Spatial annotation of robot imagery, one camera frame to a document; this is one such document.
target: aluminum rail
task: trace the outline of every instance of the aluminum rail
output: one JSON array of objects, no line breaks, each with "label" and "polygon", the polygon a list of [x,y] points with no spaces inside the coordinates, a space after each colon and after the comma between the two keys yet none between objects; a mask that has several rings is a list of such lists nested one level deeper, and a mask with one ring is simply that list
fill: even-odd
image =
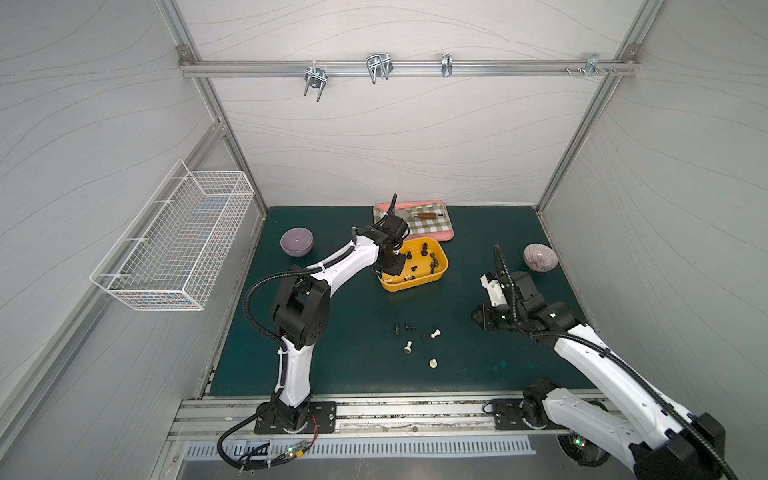
[{"label": "aluminum rail", "polygon": [[[453,77],[546,77],[557,75],[581,76],[587,60],[513,60],[513,61],[452,61]],[[638,63],[600,60],[598,67],[609,72],[594,76],[634,75]],[[197,61],[180,65],[184,77],[301,77],[307,68],[322,68],[329,77],[369,77],[364,61]],[[442,63],[438,61],[392,60],[392,77],[441,77]]]},{"label": "aluminum rail", "polygon": [[[654,19],[661,10],[661,6],[664,2],[665,0],[645,0],[640,7],[640,10],[637,12],[627,35],[624,37],[624,40],[616,51],[617,58],[621,58],[628,63],[637,61],[637,54],[641,48],[641,42],[648,33],[648,30],[650,30],[650,26],[654,23]],[[614,78],[604,78],[598,87],[598,90],[594,93],[592,102],[589,104],[587,111],[585,111],[581,123],[578,125],[574,136],[571,138],[571,142],[565,148],[565,152],[558,162],[558,165],[554,168],[554,172],[549,178],[547,186],[544,188],[544,193],[541,194],[541,199],[539,199],[538,204],[536,205],[536,212],[539,216],[544,214],[550,202],[552,202],[558,186],[565,177],[565,173],[578,156],[581,147],[584,146],[584,142],[592,131],[592,127],[598,121],[598,118],[608,104],[608,101],[616,91],[616,87],[619,85],[620,80],[621,77],[618,76]]]}]

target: metal vent grille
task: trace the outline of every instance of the metal vent grille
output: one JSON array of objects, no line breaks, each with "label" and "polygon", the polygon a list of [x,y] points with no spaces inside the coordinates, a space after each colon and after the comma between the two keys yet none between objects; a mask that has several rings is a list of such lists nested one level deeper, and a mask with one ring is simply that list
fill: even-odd
[{"label": "metal vent grille", "polygon": [[[240,440],[224,447],[229,456],[237,458],[265,443],[270,443],[267,455],[254,458],[274,458],[296,444],[298,439]],[[304,458],[388,458],[388,457],[492,457],[503,455],[535,455],[527,435],[487,435],[457,437],[418,437],[397,439],[317,439]],[[185,459],[188,461],[218,458],[216,442],[189,442]]]}]

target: black cable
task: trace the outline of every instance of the black cable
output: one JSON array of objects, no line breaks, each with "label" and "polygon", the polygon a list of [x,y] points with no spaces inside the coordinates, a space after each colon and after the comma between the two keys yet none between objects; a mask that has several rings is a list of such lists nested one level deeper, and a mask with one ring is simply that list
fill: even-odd
[{"label": "black cable", "polygon": [[494,265],[497,268],[498,271],[498,265],[501,264],[502,271],[506,277],[507,281],[509,282],[509,288],[511,290],[511,313],[512,313],[512,325],[518,324],[518,294],[515,292],[515,282],[512,281],[512,277],[509,274],[509,267],[507,266],[507,260],[504,258],[504,252],[502,252],[502,248],[499,245],[493,246],[493,260]]},{"label": "black cable", "polygon": [[624,360],[616,356],[611,349],[609,348],[603,348],[595,343],[590,342],[589,340],[583,339],[580,336],[573,335],[571,333],[567,332],[558,332],[556,330],[547,330],[544,332],[525,332],[523,330],[520,330],[521,333],[524,333],[525,335],[536,337],[536,336],[558,336],[562,339],[567,340],[573,340],[576,343],[580,343],[581,345],[588,346],[589,348],[595,350],[596,352],[599,352],[602,356],[605,356],[611,361],[613,361],[616,365],[618,365],[622,370],[624,370],[632,379],[637,382],[641,387],[643,387],[643,390],[648,392],[648,395],[651,396],[651,398],[654,399],[656,403],[658,403],[661,408],[664,409],[665,412],[667,412],[669,415],[672,416],[673,419],[679,424],[683,426],[686,432],[690,434],[696,440],[696,443],[699,444],[699,446],[707,451],[707,454],[712,457],[712,459],[715,461],[715,463],[720,466],[720,469],[723,472],[723,475],[728,478],[728,480],[738,480],[738,477],[736,477],[736,473],[733,472],[733,469],[728,465],[728,463],[725,461],[723,457],[720,456],[720,453],[715,450],[715,448],[705,439],[698,430],[694,428],[693,425],[691,425],[680,413],[675,410],[675,408],[670,405],[666,400],[664,400],[664,397],[661,396],[661,394],[646,380],[637,373],[631,366],[629,366],[628,363],[626,363]]},{"label": "black cable", "polygon": [[[323,264],[324,267],[327,268],[329,266],[336,265],[338,262],[347,258],[354,250],[355,250],[355,245],[350,245],[349,248],[344,253],[342,253],[336,258],[329,260],[328,263],[324,263]],[[258,323],[256,319],[253,317],[253,314],[250,312],[250,301],[251,301],[251,298],[253,297],[253,293],[258,288],[260,288],[263,284],[270,282],[271,280],[277,280],[279,278],[287,278],[289,276],[313,275],[315,273],[320,273],[322,271],[323,271],[322,266],[316,266],[314,268],[304,268],[301,270],[289,270],[286,272],[273,273],[272,275],[265,276],[263,279],[253,284],[248,289],[248,291],[245,292],[245,297],[243,298],[243,313],[245,313],[245,318],[246,320],[248,320],[248,323],[250,323],[251,326],[256,330],[258,330],[260,333],[266,335],[272,341],[276,342],[280,346],[281,350],[286,351],[286,346],[285,346],[285,343],[283,343],[282,339],[277,334],[275,334],[275,332],[272,332],[261,323]],[[285,371],[286,371],[286,365],[283,363],[283,358],[285,357],[286,357],[285,355],[280,356],[280,362],[282,364],[280,371],[283,374],[285,374]],[[282,377],[277,379],[277,384],[278,385],[283,384]],[[270,401],[264,404],[260,409],[258,409],[256,413],[254,413],[247,419],[244,419],[242,422],[234,425],[233,427],[228,429],[226,432],[224,432],[221,435],[221,437],[219,437],[219,439],[216,442],[216,451],[218,452],[221,459],[224,460],[228,465],[231,465],[234,468],[237,468],[238,470],[243,469],[247,471],[247,470],[257,470],[260,468],[267,468],[271,465],[282,465],[283,463],[288,463],[291,460],[293,460],[294,457],[287,458],[287,457],[280,456],[278,458],[275,458],[271,462],[267,462],[266,460],[238,462],[234,458],[231,458],[229,455],[227,455],[223,447],[224,440],[226,440],[227,437],[235,433],[237,430],[242,429],[245,425],[248,425],[253,420],[257,419],[262,414],[264,414],[267,410],[272,408],[277,403],[277,400],[280,398],[281,393],[283,393],[283,388],[280,388],[279,390],[277,390],[277,392],[275,392],[275,394],[272,395],[272,398],[270,399]]]}]

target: table surface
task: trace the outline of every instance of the table surface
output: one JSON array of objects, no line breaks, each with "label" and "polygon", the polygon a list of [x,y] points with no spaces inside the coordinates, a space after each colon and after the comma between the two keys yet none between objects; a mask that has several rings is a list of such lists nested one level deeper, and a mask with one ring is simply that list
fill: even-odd
[{"label": "table surface", "polygon": [[[470,318],[488,301],[480,276],[493,268],[493,245],[502,246],[509,269],[531,274],[549,303],[563,301],[581,318],[581,308],[558,266],[531,272],[522,252],[530,243],[547,244],[530,207],[449,207],[455,236],[441,243],[449,259],[443,278],[400,292],[386,292],[370,269],[357,273],[334,294],[330,322],[313,354],[314,394],[481,392],[523,390],[543,378],[571,389],[594,388],[551,348],[507,332],[483,331]],[[275,272],[316,263],[349,242],[349,229],[372,223],[367,207],[273,207],[253,257],[245,288]],[[313,233],[313,250],[288,257],[280,237],[293,227]],[[269,311],[279,281],[253,295],[252,311],[274,329]],[[268,395],[277,378],[277,346],[248,324],[242,296],[232,320],[210,389],[211,396]],[[400,334],[393,332],[400,324]],[[417,326],[405,331],[405,323]],[[435,339],[423,333],[440,328]],[[411,340],[412,353],[403,346]],[[438,366],[429,367],[430,359]]]}]

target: white wall panel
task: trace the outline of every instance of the white wall panel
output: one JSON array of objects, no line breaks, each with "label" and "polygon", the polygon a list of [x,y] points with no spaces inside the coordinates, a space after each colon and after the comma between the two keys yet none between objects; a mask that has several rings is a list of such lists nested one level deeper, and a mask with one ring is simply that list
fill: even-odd
[{"label": "white wall panel", "polygon": [[301,78],[214,84],[270,206],[371,205],[392,192],[535,204],[597,87],[593,78],[344,78],[318,103]]},{"label": "white wall panel", "polygon": [[211,121],[152,0],[0,3],[0,403]]},{"label": "white wall panel", "polygon": [[669,0],[545,212],[608,344],[725,425],[743,480],[768,435],[766,18]]},{"label": "white wall panel", "polygon": [[613,57],[641,0],[178,0],[204,60]]},{"label": "white wall panel", "polygon": [[251,204],[203,312],[134,312],[111,303],[10,451],[0,480],[149,478],[179,402],[197,394],[227,309],[240,296],[256,220]]}]

